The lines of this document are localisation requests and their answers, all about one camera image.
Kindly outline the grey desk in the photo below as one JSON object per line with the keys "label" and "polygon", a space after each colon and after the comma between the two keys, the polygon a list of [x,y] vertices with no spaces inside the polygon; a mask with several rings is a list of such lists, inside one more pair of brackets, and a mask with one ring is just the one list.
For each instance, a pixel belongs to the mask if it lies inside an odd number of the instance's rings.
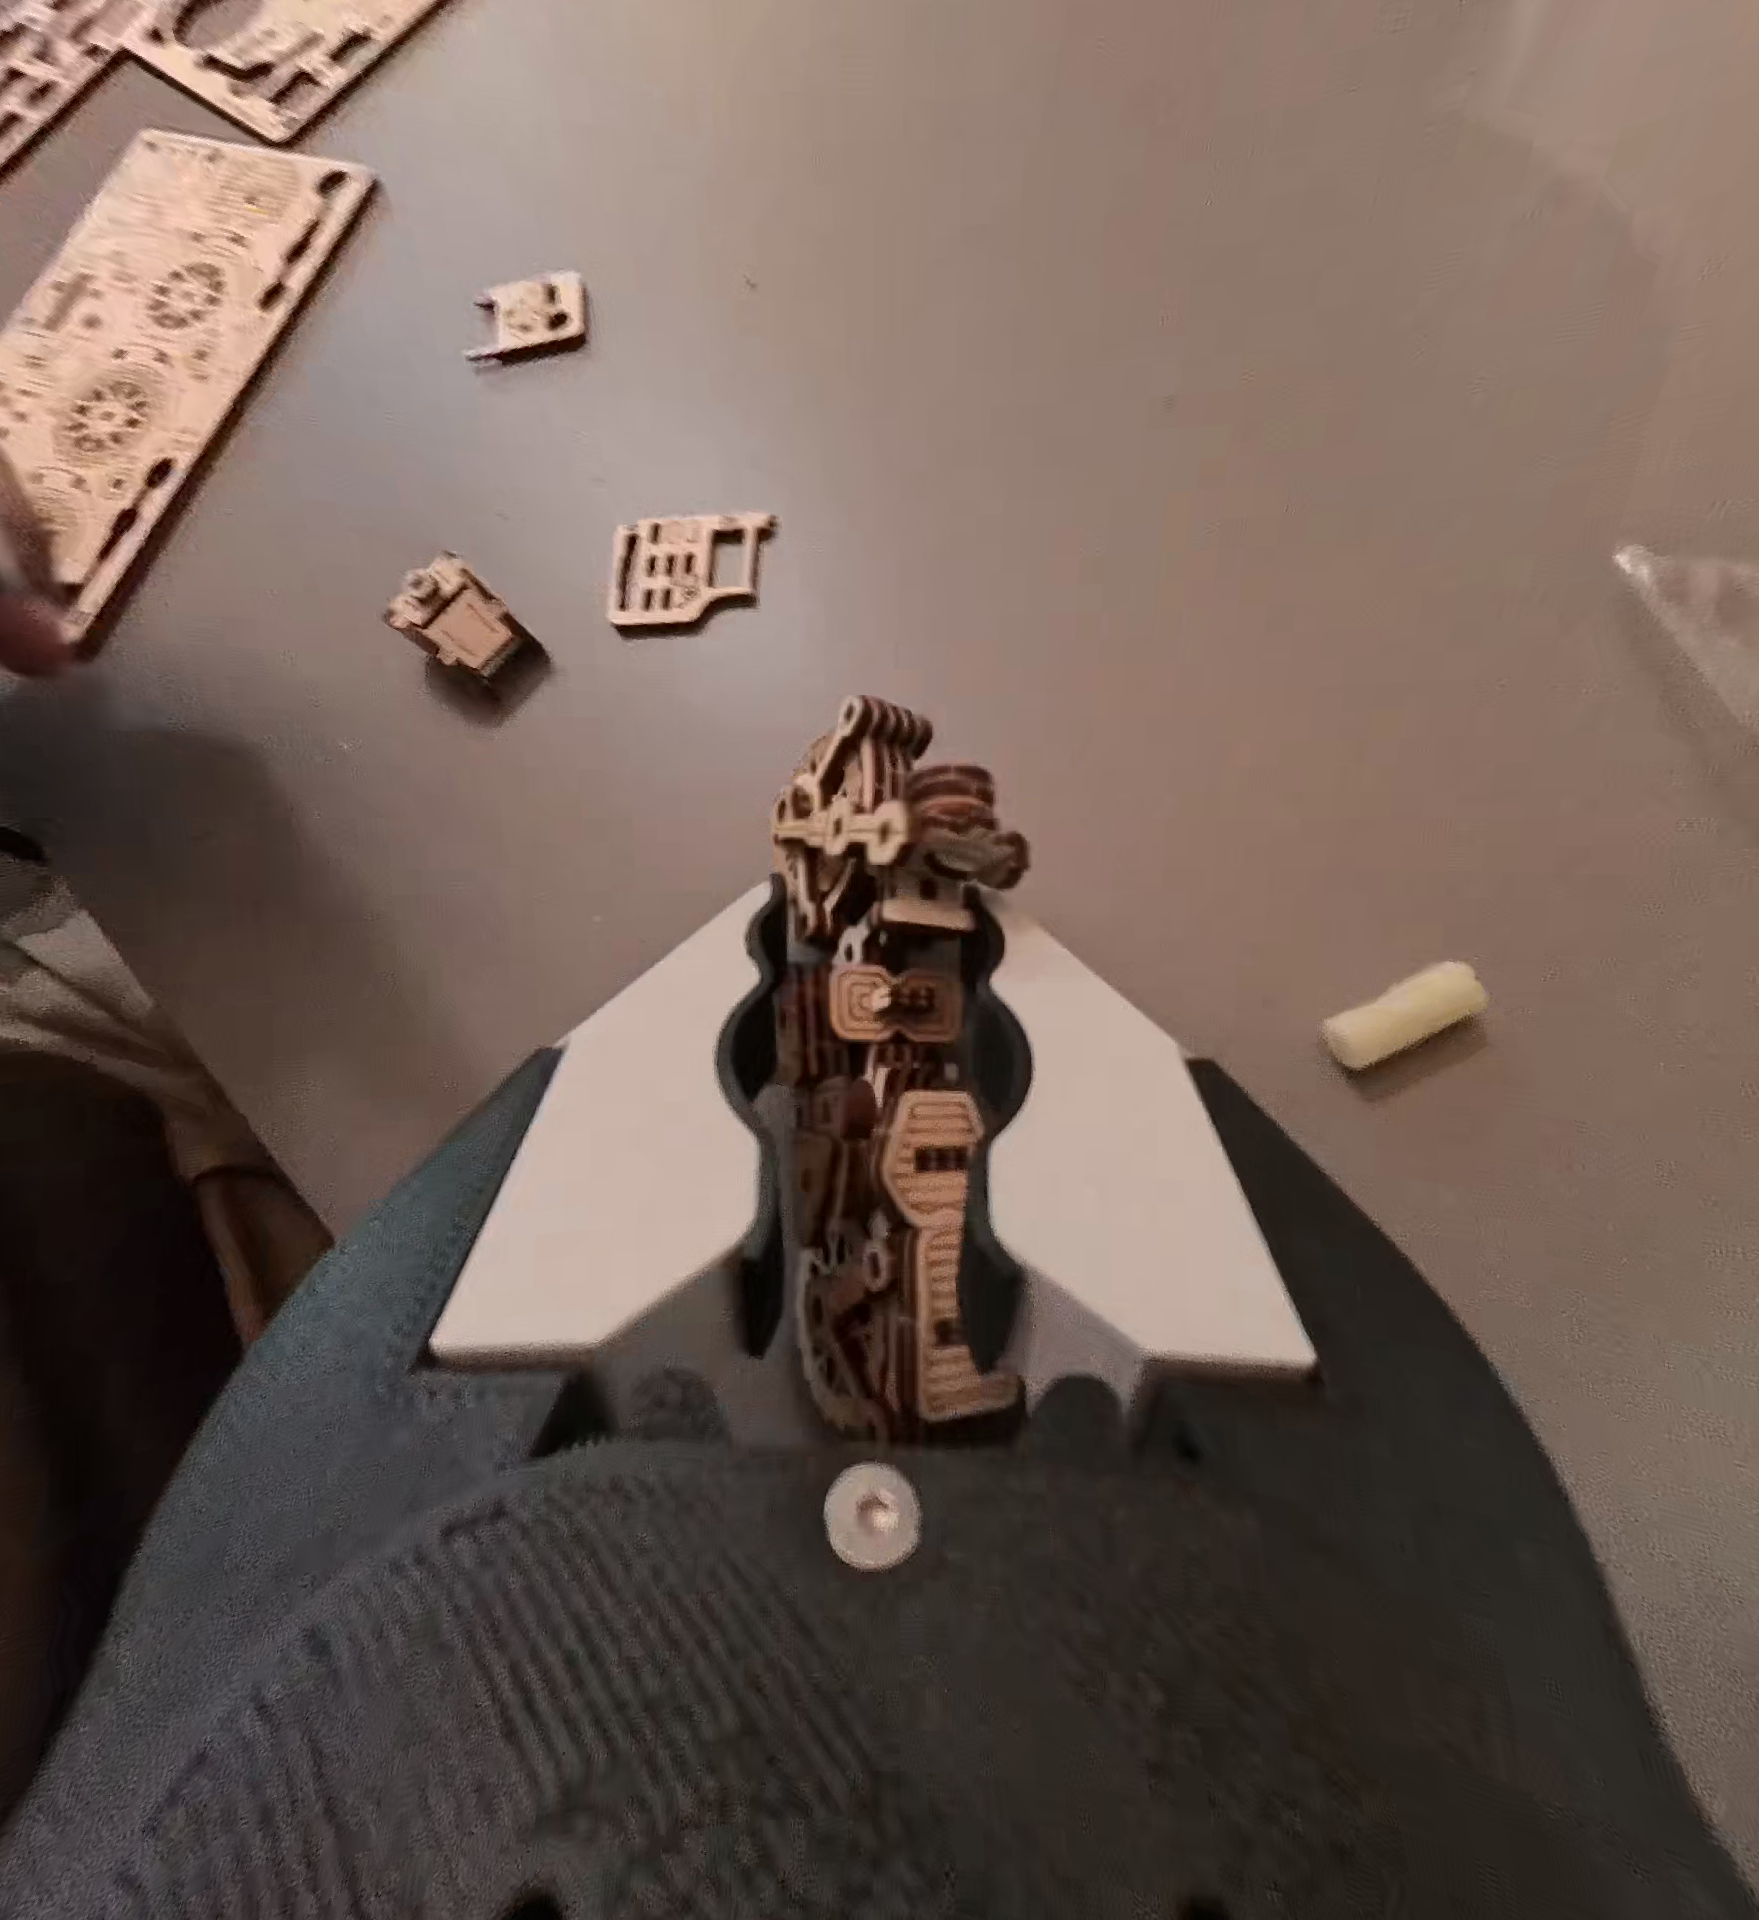
{"label": "grey desk", "polygon": [[[921,707],[1506,1374],[1759,1892],[1759,738],[1612,562],[1759,561],[1759,4],[446,4],[309,149],[376,204],[0,814],[334,1230]],[[759,598],[619,633],[675,513]],[[442,551],[503,695],[385,624]]]}

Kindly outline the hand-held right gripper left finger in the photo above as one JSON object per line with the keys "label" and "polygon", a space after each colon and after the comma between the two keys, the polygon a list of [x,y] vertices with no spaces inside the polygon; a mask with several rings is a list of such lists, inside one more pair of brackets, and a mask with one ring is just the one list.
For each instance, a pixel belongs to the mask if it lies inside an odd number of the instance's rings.
{"label": "hand-held right gripper left finger", "polygon": [[753,884],[557,1047],[549,1079],[429,1332],[443,1367],[592,1357],[759,1252],[778,1178],[757,1061],[734,1047],[769,985]]}

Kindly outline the small notched wooden piece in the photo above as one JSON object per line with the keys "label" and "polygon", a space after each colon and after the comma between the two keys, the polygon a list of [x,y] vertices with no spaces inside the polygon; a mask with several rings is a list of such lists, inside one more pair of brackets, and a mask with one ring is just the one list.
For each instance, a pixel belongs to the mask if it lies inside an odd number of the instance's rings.
{"label": "small notched wooden piece", "polygon": [[576,270],[494,283],[477,295],[476,306],[491,322],[491,333],[480,345],[464,349],[471,363],[576,349],[588,333],[587,283]]}

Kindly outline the person's left hand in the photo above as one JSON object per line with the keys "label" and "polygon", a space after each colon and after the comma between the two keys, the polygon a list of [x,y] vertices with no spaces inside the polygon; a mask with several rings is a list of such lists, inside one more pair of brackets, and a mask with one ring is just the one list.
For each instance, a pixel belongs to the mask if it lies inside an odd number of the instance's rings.
{"label": "person's left hand", "polygon": [[0,592],[0,669],[22,680],[59,677],[77,663],[62,618],[47,601]]}

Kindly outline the flat slotted wooden piece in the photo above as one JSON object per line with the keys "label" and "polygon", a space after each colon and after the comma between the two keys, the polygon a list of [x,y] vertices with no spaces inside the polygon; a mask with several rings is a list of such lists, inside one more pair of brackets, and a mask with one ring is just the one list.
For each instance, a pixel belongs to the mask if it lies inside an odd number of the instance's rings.
{"label": "flat slotted wooden piece", "polygon": [[712,611],[757,603],[778,513],[638,517],[614,527],[606,622],[619,633],[689,633]]}

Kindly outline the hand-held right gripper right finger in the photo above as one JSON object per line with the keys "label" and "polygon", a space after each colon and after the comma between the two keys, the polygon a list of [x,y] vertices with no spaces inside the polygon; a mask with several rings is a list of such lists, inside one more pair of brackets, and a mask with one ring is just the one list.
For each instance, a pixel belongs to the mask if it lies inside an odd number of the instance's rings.
{"label": "hand-held right gripper right finger", "polygon": [[1008,899],[979,939],[970,1357],[1016,1379],[1307,1379],[1316,1352],[1180,1044]]}

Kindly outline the assembled wooden model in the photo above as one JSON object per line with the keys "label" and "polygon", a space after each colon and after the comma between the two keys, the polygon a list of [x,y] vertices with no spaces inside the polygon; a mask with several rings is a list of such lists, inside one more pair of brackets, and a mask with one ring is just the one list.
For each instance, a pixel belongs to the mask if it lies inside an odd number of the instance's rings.
{"label": "assembled wooden model", "polygon": [[961,1317],[987,1138],[963,1039],[985,901],[1023,881],[1030,848],[1003,821],[996,777],[926,760],[932,737],[915,707],[854,691],[769,809],[796,1354],[824,1424],[880,1446],[1019,1402]]}

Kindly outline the pale yellow wax stick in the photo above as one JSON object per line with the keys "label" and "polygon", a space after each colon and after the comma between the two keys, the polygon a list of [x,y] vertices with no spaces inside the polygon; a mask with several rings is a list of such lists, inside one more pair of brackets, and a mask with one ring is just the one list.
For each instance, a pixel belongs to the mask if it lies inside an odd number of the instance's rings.
{"label": "pale yellow wax stick", "polygon": [[1319,1023],[1319,1040],[1329,1060],[1364,1071],[1431,1039],[1478,1021],[1490,991],[1466,960],[1437,960],[1372,1000],[1346,1007]]}

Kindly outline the person's brown clothing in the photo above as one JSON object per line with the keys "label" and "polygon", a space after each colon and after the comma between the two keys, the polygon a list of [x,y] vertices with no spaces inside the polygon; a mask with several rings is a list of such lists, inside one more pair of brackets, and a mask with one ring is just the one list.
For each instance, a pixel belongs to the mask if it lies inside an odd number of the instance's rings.
{"label": "person's brown clothing", "polygon": [[0,1828],[208,1402],[331,1244],[99,923],[0,830]]}

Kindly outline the wooden puzzle sheet with gears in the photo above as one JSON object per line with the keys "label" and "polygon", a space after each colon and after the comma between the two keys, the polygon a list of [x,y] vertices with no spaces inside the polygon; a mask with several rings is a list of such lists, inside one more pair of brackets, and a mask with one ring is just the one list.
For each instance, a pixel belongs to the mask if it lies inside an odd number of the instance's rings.
{"label": "wooden puzzle sheet with gears", "polygon": [[79,655],[375,191],[362,163],[140,131],[2,322],[0,452]]}

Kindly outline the small wooden sub-assembly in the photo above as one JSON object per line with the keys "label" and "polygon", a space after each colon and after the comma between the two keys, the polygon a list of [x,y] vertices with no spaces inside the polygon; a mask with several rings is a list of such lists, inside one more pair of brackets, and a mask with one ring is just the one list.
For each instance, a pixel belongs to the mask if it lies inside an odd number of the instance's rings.
{"label": "small wooden sub-assembly", "polygon": [[402,576],[385,603],[385,624],[420,647],[432,667],[491,697],[544,658],[505,598],[452,551]]}

